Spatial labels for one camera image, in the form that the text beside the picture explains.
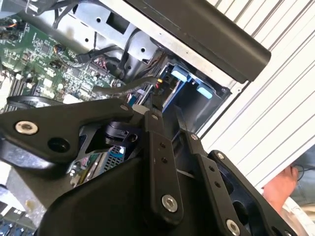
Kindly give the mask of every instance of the black cable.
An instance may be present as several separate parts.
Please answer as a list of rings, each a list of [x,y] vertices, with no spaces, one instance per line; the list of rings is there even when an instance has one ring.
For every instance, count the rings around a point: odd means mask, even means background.
[[[54,5],[52,5],[52,6],[48,9],[48,11],[66,7],[66,6],[70,5],[70,4],[73,3],[73,2],[74,2],[74,1],[72,1],[72,0],[59,1],[59,2],[55,3]],[[76,2],[76,4],[91,3],[91,4],[94,4],[94,5],[99,5],[99,6],[105,7],[99,0],[77,0],[77,1],[75,1],[75,2]]]
[[[144,77],[149,71],[151,71],[152,69],[155,69],[163,59],[164,59],[164,55],[162,54],[160,58],[158,58],[155,62],[152,63],[151,66],[143,69],[138,74],[136,74],[133,80],[137,80]]]
[[[67,68],[71,68],[71,69],[81,69],[83,67],[86,67],[90,62],[87,62],[83,65],[80,66],[74,66],[74,65],[70,65],[67,61],[65,61],[60,55],[59,55],[59,50],[57,49],[58,45],[54,46],[54,52],[56,57],[67,67]]]
[[[94,43],[93,43],[93,49],[95,50],[96,48],[96,40],[97,40],[97,33],[96,31],[94,32]]]
[[[25,102],[43,102],[50,106],[58,106],[63,105],[62,102],[41,96],[32,96],[32,95],[20,95],[20,96],[12,96],[6,99],[6,102],[10,106],[15,106],[22,109],[35,108],[35,106],[27,104]]]
[[[125,68],[125,64],[126,64],[126,62],[127,62],[127,60],[128,60],[128,56],[129,56],[128,51],[129,51],[129,47],[130,47],[131,40],[132,40],[132,38],[133,38],[138,32],[140,32],[140,30],[139,30],[138,28],[136,28],[136,29],[131,33],[129,39],[127,40],[127,43],[126,43],[126,45],[125,45],[125,49],[124,49],[122,58],[121,58],[120,63],[119,63],[119,65],[118,65],[118,68],[119,68],[120,70],[124,70],[124,68]]]
[[[300,166],[301,168],[302,168],[302,174],[301,174],[301,176],[298,178],[298,180],[297,181],[300,181],[302,178],[303,178],[303,176],[304,176],[304,173],[305,173],[305,168],[304,168],[304,166],[302,166],[302,165],[296,165],[296,166]]]
[[[138,91],[139,89],[143,88],[147,85],[155,85],[158,82],[158,78],[156,77],[145,77],[139,80],[135,80],[126,84],[125,86],[118,87],[118,88],[103,88],[100,86],[94,86],[93,92],[97,95],[118,95],[123,96],[129,93],[133,93]]]
[[[102,56],[105,53],[116,51],[116,50],[121,50],[121,48],[118,46],[109,46],[100,50],[90,51],[84,54],[78,54],[75,56],[75,58],[77,59],[79,63],[87,63],[87,62],[97,59],[98,57]]]
[[[304,166],[302,166],[302,165],[298,165],[298,164],[296,164],[296,165],[294,165],[294,166],[299,166],[299,167],[301,167],[301,168],[302,168],[302,170],[301,170],[301,171],[299,171],[299,173],[300,173],[300,172],[302,172],[302,174],[301,174],[301,176],[298,178],[298,180],[297,180],[297,181],[300,181],[300,180],[303,178],[303,176],[304,176],[304,174],[305,174],[305,172],[306,172],[306,171],[315,170],[315,167],[313,167],[313,168],[309,168],[309,169],[305,169],[305,167],[304,167]]]
[[[55,9],[54,13],[55,13],[55,21],[56,21],[58,19],[58,17],[59,17],[59,10]]]
[[[68,14],[72,8],[74,8],[75,6],[77,5],[77,2],[73,2],[71,3],[70,5],[68,5],[65,10],[60,14],[60,16],[58,18],[55,19],[54,23],[53,23],[53,29],[57,29],[58,28],[58,25],[60,23],[60,21],[62,20],[62,18]]]

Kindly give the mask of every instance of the hole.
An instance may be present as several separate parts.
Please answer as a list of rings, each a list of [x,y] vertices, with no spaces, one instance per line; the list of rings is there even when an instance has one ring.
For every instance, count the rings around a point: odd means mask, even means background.
[[[236,231],[236,226],[235,225],[231,225],[230,226],[232,230]]]
[[[165,163],[165,164],[167,163],[166,157],[162,157],[162,162]]]
[[[135,142],[137,139],[138,139],[138,136],[135,134],[130,134],[128,138],[129,142],[132,142],[132,143]]]
[[[216,181],[215,181],[215,185],[216,185],[216,187],[221,188],[221,185]]]
[[[240,202],[233,202],[233,206],[241,223],[243,225],[248,224],[248,213],[244,205]]]
[[[168,204],[170,207],[173,207],[173,206],[174,206],[174,203],[173,203],[172,200],[167,199],[166,202],[167,202],[167,204]]]
[[[27,131],[30,131],[30,130],[33,129],[33,127],[31,125],[29,125],[29,124],[22,124],[21,127],[22,127],[23,130],[27,130]]]
[[[110,13],[106,23],[122,34],[126,32],[129,26],[129,21],[126,21],[123,17],[113,12]]]
[[[70,150],[70,144],[63,138],[51,138],[47,144],[54,152],[65,153]]]
[[[271,227],[272,231],[276,234],[276,236],[282,236],[280,230],[278,230],[276,227]]]

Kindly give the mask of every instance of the bolt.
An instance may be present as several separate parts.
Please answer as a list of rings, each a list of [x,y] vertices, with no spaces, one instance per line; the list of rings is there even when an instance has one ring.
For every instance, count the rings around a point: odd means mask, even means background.
[[[217,157],[221,160],[224,160],[224,156],[220,152],[217,153]]]
[[[153,117],[153,119],[158,120],[158,117],[156,115],[153,114],[152,117]]]
[[[125,105],[120,105],[120,108],[123,109],[123,110],[125,110],[125,111],[128,111],[128,110],[129,110],[128,107],[125,106]]]
[[[164,195],[162,197],[162,204],[171,213],[176,212],[178,209],[177,201],[171,195]]]
[[[38,127],[36,124],[30,121],[20,121],[15,125],[15,130],[21,134],[33,135],[38,132]]]
[[[234,236],[239,236],[241,234],[240,228],[238,228],[237,224],[233,220],[227,220],[226,226]]]
[[[164,164],[166,164],[167,163],[167,158],[166,157],[162,157],[162,162],[164,163]]]
[[[198,137],[197,137],[195,134],[192,134],[191,137],[192,137],[192,139],[194,139],[194,140],[198,140]]]
[[[287,235],[287,236],[292,236],[292,234],[289,232],[289,231],[284,231],[285,232],[285,234]]]

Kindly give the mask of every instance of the person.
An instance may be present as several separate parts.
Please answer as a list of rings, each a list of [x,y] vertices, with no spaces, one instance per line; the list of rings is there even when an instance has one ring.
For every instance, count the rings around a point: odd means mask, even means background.
[[[293,193],[298,177],[298,169],[288,166],[264,186],[263,196],[278,214]]]
[[[299,236],[307,236],[307,232],[297,217],[283,208],[288,197],[297,189],[299,173],[296,167],[286,167],[264,186],[263,197]],[[308,212],[306,208],[303,209],[302,207],[302,209],[307,214],[314,214],[315,211],[312,205],[306,205],[306,207]]]

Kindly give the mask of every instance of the white louvered panel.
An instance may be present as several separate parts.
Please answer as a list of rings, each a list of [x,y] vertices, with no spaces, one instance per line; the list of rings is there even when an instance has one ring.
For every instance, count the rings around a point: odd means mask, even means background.
[[[233,0],[222,0],[217,9],[225,14],[233,2]]]
[[[314,2],[236,0],[227,11],[272,58],[202,142],[225,152],[257,187],[315,144]]]

